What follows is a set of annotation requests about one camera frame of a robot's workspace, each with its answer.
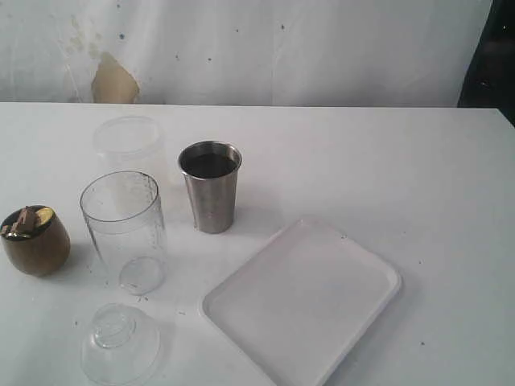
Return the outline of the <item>stainless steel cup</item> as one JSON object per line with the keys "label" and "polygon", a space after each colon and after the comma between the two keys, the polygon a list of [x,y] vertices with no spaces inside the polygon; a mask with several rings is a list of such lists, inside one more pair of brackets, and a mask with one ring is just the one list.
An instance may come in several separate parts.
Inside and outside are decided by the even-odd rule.
{"label": "stainless steel cup", "polygon": [[191,144],[179,154],[194,225],[201,232],[228,230],[234,220],[240,151],[219,141]]}

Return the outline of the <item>clear plastic shaker body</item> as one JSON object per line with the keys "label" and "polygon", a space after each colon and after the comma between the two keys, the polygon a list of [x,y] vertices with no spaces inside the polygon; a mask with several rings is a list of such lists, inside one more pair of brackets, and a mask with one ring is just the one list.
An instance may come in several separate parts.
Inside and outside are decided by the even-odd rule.
{"label": "clear plastic shaker body", "polygon": [[102,175],[81,193],[80,209],[108,278],[134,296],[167,275],[167,235],[159,186],[141,171]]}

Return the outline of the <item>clear plastic shaker lid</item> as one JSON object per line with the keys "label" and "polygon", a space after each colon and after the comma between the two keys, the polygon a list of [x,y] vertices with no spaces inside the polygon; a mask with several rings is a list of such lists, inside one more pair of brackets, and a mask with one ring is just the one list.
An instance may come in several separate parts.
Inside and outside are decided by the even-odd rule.
{"label": "clear plastic shaker lid", "polygon": [[80,366],[95,385],[144,385],[161,355],[156,321],[139,308],[107,304],[93,315],[80,349]]}

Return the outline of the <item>brown wooden round cup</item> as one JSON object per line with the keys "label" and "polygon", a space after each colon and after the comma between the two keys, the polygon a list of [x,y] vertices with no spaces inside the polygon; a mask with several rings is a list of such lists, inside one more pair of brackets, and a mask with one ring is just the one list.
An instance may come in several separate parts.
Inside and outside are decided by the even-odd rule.
{"label": "brown wooden round cup", "polygon": [[[22,208],[7,216],[1,226],[13,222]],[[38,236],[24,240],[8,240],[1,236],[1,241],[11,264],[18,271],[35,277],[47,276],[61,268],[68,259],[71,249],[68,232],[56,212],[51,224]]]}

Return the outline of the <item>white plastic tray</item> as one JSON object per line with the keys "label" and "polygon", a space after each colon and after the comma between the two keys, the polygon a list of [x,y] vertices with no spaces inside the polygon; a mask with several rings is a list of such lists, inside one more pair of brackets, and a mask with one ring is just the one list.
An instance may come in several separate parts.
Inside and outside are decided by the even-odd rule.
{"label": "white plastic tray", "polygon": [[400,290],[386,260],[305,217],[206,294],[201,310],[273,385],[321,385]]}

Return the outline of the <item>clear plastic container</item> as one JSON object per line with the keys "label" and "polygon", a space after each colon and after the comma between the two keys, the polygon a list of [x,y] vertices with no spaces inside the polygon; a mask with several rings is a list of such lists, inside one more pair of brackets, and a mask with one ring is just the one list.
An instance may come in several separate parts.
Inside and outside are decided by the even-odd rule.
{"label": "clear plastic container", "polygon": [[164,139],[161,125],[149,117],[117,117],[95,130],[93,148],[102,172],[141,171],[164,188],[169,183]]}

